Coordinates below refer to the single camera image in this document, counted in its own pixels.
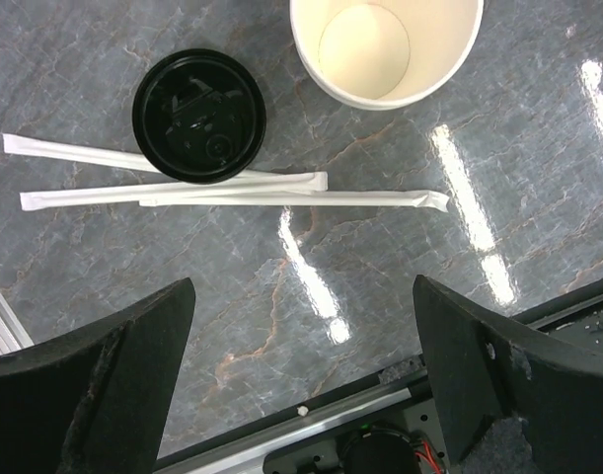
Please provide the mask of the black plastic cup lid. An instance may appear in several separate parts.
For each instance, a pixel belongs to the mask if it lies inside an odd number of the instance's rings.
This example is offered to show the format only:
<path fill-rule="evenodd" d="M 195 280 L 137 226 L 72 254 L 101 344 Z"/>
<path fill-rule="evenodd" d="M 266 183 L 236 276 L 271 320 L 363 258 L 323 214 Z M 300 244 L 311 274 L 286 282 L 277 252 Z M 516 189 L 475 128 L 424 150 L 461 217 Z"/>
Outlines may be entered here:
<path fill-rule="evenodd" d="M 156 63 L 134 95 L 136 143 L 162 174 L 208 185 L 248 170 L 266 131 L 264 97 L 236 59 L 205 48 Z"/>

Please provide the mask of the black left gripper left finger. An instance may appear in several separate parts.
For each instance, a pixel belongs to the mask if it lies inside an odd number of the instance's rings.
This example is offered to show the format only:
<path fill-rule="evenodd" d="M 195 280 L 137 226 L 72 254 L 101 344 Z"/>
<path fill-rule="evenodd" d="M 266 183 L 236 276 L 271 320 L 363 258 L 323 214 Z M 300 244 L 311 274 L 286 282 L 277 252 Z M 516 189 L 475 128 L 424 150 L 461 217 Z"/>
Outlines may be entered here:
<path fill-rule="evenodd" d="M 0 473 L 150 473 L 188 341 L 189 278 L 0 355 Z"/>

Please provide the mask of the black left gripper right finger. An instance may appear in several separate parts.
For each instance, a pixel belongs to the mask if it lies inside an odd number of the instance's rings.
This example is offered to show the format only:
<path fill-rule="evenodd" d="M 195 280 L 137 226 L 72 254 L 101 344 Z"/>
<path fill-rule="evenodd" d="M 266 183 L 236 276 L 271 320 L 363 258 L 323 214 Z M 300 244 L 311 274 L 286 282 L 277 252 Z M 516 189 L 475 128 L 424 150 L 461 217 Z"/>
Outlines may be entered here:
<path fill-rule="evenodd" d="M 417 276 L 415 319 L 447 459 L 515 430 L 543 473 L 603 473 L 603 353 Z"/>

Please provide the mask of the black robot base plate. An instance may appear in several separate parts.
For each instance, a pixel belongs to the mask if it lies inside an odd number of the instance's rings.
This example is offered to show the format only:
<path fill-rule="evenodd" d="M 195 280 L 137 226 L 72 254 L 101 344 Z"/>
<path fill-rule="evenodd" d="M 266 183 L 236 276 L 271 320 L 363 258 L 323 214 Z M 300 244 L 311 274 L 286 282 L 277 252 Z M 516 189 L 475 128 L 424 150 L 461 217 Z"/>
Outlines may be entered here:
<path fill-rule="evenodd" d="M 603 279 L 509 317 L 603 353 Z M 461 465 L 446 456 L 423 352 L 162 458 L 159 473 L 543 473 L 503 427 Z"/>

